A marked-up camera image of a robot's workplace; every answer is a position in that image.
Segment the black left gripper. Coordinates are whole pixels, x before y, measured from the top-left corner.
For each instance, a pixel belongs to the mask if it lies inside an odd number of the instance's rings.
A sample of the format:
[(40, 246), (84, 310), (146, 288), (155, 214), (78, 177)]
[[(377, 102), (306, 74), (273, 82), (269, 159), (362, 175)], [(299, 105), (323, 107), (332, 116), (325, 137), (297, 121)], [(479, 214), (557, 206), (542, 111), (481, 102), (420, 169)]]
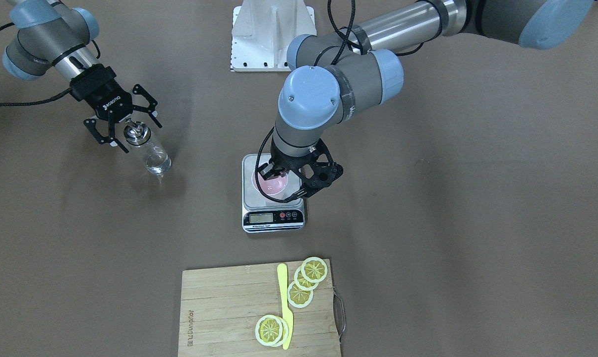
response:
[[(263, 180), (285, 177), (288, 172), (293, 172), (300, 178), (299, 190), (281, 200), (281, 203), (292, 202), (301, 197), (311, 197), (321, 189), (329, 187), (344, 173), (344, 168), (333, 161), (328, 147), (322, 139), (317, 140), (312, 147), (313, 151), (308, 151), (306, 155), (294, 157), (283, 153), (281, 147), (273, 141), (270, 145), (271, 158), (269, 162), (258, 166), (258, 173)], [(311, 177), (306, 177), (301, 173), (300, 170), (305, 166), (309, 166), (312, 170)]]

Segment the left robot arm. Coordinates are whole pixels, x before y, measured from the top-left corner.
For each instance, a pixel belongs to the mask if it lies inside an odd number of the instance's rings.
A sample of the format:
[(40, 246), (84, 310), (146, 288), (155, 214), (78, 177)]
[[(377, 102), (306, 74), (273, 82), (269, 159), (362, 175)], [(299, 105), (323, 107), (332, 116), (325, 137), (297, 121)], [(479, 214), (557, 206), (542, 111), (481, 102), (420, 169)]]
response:
[(404, 85), (400, 59), (422, 45), (460, 33), (548, 50), (566, 41), (591, 0), (418, 0), (327, 36), (301, 34), (288, 47), (291, 73), (277, 102), (270, 160), (256, 161), (254, 183), (292, 172), (299, 189), (282, 203), (310, 197), (342, 176), (321, 136), (357, 113), (381, 105)]

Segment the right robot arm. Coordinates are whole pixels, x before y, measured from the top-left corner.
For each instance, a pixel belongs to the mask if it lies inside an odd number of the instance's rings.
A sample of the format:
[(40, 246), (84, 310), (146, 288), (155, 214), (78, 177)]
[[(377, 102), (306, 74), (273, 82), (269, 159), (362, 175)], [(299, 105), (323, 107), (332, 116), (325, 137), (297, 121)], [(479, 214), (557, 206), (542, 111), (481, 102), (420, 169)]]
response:
[(124, 90), (115, 71), (101, 64), (87, 47), (100, 33), (93, 14), (60, 0), (13, 0), (11, 4), (9, 16), (17, 34), (2, 55), (7, 72), (34, 80), (55, 68), (68, 81), (66, 93), (94, 110), (84, 126), (99, 144), (127, 152), (116, 136), (116, 126), (124, 123), (128, 145), (158, 146), (159, 140), (147, 124), (132, 119), (133, 112), (143, 112), (156, 121), (157, 101), (140, 84)]

